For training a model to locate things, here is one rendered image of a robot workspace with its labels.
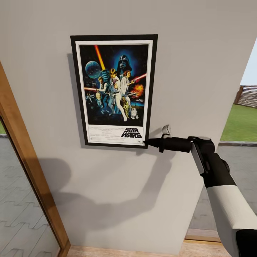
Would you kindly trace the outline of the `poster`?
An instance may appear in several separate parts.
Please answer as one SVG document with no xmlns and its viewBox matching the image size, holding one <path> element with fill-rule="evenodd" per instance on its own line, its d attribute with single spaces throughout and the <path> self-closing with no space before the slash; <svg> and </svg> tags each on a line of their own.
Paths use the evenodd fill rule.
<svg viewBox="0 0 257 257">
<path fill-rule="evenodd" d="M 85 145 L 148 149 L 158 34 L 70 38 Z"/>
</svg>

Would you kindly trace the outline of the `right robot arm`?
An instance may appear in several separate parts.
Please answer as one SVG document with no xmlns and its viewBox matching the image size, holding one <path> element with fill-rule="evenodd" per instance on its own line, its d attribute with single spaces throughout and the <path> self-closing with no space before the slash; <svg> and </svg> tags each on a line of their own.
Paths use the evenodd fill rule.
<svg viewBox="0 0 257 257">
<path fill-rule="evenodd" d="M 221 243 L 231 257 L 257 257 L 257 216 L 230 175 L 230 168 L 215 152 L 209 137 L 172 137 L 171 126 L 162 128 L 161 138 L 145 144 L 160 147 L 159 152 L 191 151 L 211 203 Z"/>
</svg>

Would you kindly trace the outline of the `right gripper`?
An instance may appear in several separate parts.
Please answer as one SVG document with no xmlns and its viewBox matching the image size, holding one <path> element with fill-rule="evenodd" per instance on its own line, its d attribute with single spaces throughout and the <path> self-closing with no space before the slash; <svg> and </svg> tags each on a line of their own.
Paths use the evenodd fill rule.
<svg viewBox="0 0 257 257">
<path fill-rule="evenodd" d="M 164 150 L 172 150 L 178 151 L 180 149 L 180 137 L 167 137 L 163 138 L 164 134 L 161 138 L 150 138 L 148 141 L 143 141 L 145 144 L 154 147 L 160 147 L 159 152 L 163 152 Z"/>
</svg>

